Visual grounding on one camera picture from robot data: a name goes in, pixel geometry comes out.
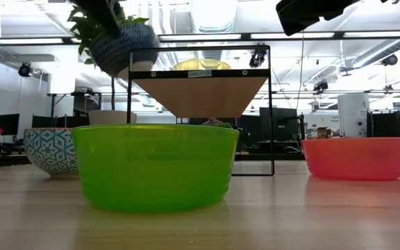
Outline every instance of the label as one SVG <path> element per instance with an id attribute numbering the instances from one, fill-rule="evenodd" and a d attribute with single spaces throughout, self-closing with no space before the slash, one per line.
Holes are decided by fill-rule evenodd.
<path id="1" fill-rule="evenodd" d="M 211 76 L 213 76 L 213 73 L 210 70 L 201 70 L 201 71 L 194 71 L 187 73 L 188 78 L 211 77 Z"/>

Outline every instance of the table surface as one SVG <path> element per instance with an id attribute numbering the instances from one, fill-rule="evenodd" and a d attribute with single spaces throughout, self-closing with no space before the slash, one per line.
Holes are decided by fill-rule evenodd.
<path id="1" fill-rule="evenodd" d="M 325 181 L 276 162 L 275 177 L 233 177 L 219 204 L 146 215 L 93 208 L 79 180 L 0 167 L 0 249 L 400 250 L 400 180 Z"/>

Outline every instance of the patterned bowl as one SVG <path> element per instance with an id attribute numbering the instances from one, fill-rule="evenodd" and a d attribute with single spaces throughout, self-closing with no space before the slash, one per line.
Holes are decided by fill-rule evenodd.
<path id="1" fill-rule="evenodd" d="M 32 164 L 51 178 L 78 178 L 78 167 L 71 130 L 68 128 L 29 128 L 24 146 Z"/>

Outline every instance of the bowl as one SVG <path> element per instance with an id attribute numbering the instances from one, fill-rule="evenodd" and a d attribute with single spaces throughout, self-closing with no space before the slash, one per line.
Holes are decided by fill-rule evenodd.
<path id="1" fill-rule="evenodd" d="M 28 128 L 24 147 L 28 160 L 51 178 L 78 178 L 71 129 Z"/>
<path id="2" fill-rule="evenodd" d="M 400 137 L 304 140 L 302 147 L 316 177 L 354 181 L 400 177 Z"/>
<path id="3" fill-rule="evenodd" d="M 181 124 L 74 128 L 83 194 L 107 210 L 187 210 L 223 199 L 237 131 Z"/>

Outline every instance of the red bowl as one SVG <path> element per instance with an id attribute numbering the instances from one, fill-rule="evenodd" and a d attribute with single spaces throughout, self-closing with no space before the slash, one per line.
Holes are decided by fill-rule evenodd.
<path id="1" fill-rule="evenodd" d="M 304 140 L 302 147 L 316 177 L 357 181 L 400 177 L 400 137 Z"/>

